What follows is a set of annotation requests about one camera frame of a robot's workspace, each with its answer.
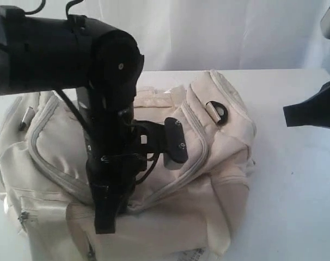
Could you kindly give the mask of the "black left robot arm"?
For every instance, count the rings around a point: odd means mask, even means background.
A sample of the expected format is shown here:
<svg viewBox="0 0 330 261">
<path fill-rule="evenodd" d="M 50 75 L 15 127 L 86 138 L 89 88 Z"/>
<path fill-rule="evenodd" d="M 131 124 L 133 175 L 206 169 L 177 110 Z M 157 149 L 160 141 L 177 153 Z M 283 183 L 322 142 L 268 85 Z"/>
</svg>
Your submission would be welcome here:
<svg viewBox="0 0 330 261">
<path fill-rule="evenodd" d="M 84 15 L 31 17 L 0 6 L 0 96 L 55 91 L 83 127 L 95 230 L 115 232 L 136 185 L 157 162 L 164 128 L 134 118 L 144 56 L 132 35 Z"/>
</svg>

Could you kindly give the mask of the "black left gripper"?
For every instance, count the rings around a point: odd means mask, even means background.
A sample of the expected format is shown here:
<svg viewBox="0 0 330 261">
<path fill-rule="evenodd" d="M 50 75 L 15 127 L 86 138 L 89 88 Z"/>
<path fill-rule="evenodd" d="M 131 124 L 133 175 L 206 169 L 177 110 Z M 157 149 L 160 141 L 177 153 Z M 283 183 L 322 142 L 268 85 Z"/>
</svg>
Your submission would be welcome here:
<svg viewBox="0 0 330 261">
<path fill-rule="evenodd" d="M 124 195 L 150 176 L 165 152 L 164 125 L 135 120 L 135 96 L 135 84 L 105 91 L 88 83 L 77 89 L 97 234 L 115 233 Z"/>
</svg>

